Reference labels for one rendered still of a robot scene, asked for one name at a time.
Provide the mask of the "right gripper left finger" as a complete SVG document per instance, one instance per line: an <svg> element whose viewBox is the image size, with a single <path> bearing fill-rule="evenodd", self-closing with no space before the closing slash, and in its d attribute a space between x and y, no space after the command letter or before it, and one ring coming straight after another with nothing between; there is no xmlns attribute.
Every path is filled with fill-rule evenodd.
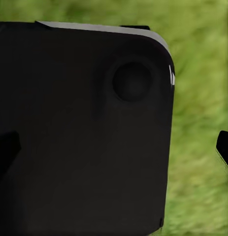
<svg viewBox="0 0 228 236"><path fill-rule="evenodd" d="M17 131L0 135L0 182L21 149Z"/></svg>

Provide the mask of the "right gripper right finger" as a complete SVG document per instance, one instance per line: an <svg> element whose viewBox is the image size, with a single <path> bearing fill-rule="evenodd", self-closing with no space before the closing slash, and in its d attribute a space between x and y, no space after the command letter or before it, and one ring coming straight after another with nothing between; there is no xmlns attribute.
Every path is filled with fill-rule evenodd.
<svg viewBox="0 0 228 236"><path fill-rule="evenodd" d="M227 131L223 130L220 132L217 139L216 148L218 152L220 153L220 155L228 164L228 132Z"/></svg>

